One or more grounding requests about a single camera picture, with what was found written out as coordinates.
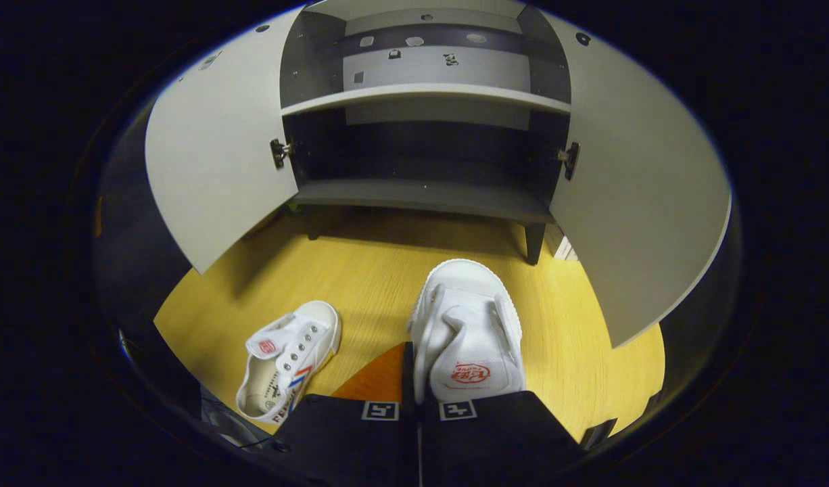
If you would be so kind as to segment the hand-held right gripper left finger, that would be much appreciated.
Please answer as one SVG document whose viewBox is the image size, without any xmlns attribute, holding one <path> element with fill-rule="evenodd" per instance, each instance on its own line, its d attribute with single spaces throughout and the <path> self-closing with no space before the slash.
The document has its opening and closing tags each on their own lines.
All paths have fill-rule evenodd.
<svg viewBox="0 0 829 487">
<path fill-rule="evenodd" d="M 412 345 L 363 367 L 344 397 L 309 394 L 273 435 L 273 465 L 298 486 L 417 486 Z"/>
</svg>

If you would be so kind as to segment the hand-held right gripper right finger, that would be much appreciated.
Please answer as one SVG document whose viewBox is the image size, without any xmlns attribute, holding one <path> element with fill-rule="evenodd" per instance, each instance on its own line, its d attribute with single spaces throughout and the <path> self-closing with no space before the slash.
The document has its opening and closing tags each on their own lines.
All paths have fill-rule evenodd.
<svg viewBox="0 0 829 487">
<path fill-rule="evenodd" d="M 424 486 L 542 486 L 585 450 L 531 391 L 479 400 L 427 400 Z"/>
</svg>

